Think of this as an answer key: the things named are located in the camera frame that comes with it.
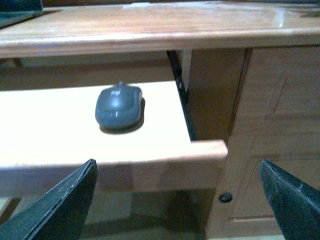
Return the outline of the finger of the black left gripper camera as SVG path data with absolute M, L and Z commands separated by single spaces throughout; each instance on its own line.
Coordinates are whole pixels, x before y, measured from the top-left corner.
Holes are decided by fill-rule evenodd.
M 2 240 L 77 240 L 80 238 L 98 175 L 88 160 L 33 204 L 0 226 Z

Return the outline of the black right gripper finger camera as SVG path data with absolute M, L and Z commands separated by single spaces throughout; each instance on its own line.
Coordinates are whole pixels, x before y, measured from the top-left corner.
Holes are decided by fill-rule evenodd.
M 264 159 L 259 167 L 264 194 L 286 240 L 320 238 L 320 192 Z

